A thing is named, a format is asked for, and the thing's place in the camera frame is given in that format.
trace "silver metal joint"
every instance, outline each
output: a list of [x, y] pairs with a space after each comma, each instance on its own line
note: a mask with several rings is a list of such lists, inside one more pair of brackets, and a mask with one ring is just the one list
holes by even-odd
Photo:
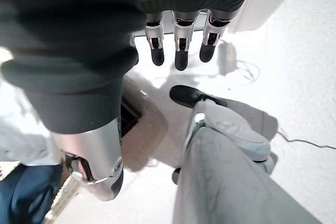
[[163, 16], [159, 20], [147, 20], [145, 34], [151, 49], [163, 48]]
[[104, 201], [118, 195], [123, 180], [118, 119], [89, 132], [55, 134], [55, 139], [70, 174], [85, 189]]
[[198, 14], [199, 11], [190, 13], [189, 17], [186, 17], [187, 14], [173, 12], [176, 51], [188, 52]]
[[212, 45], [215, 47], [229, 23], [229, 20], [223, 20], [214, 17], [212, 12], [208, 10], [206, 23], [203, 30], [203, 44], [206, 46]]

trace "blue jeans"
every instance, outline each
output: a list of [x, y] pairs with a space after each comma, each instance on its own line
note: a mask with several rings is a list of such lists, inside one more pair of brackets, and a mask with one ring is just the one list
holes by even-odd
[[62, 165], [18, 165], [0, 182], [0, 224], [40, 224], [59, 189]]

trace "robotic arm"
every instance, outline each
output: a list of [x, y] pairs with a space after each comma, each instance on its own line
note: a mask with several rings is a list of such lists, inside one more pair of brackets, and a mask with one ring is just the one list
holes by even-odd
[[175, 65], [184, 70], [195, 19], [208, 9], [200, 58], [207, 62], [244, 0], [0, 0], [0, 45], [14, 59], [2, 74], [24, 89], [56, 133], [72, 175], [102, 200], [120, 191], [122, 77], [138, 60], [130, 46], [145, 28], [156, 65], [164, 61], [162, 18], [172, 10]]

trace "white floor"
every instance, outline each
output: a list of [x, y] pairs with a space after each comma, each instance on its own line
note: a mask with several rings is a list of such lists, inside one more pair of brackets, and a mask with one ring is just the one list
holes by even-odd
[[278, 162], [272, 178], [321, 222], [336, 223], [336, 151], [288, 143], [276, 134], [336, 147], [336, 0], [286, 0], [260, 29], [226, 40], [210, 63], [201, 64], [202, 33], [194, 33], [188, 69], [178, 72], [172, 67], [173, 35], [165, 36], [161, 67], [151, 62], [145, 38], [136, 39], [140, 62], [127, 75], [125, 95], [143, 117], [123, 139], [121, 193], [101, 202], [82, 191], [56, 223], [171, 223], [171, 173], [180, 163], [191, 112], [170, 100], [176, 84], [273, 116], [248, 115], [273, 138]]

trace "person's leg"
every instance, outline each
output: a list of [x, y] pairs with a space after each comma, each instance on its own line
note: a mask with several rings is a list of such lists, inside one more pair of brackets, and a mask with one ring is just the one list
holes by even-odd
[[185, 151], [174, 223], [319, 223], [230, 139], [200, 128]]
[[19, 165], [0, 182], [1, 224], [40, 224], [59, 189], [62, 165]]

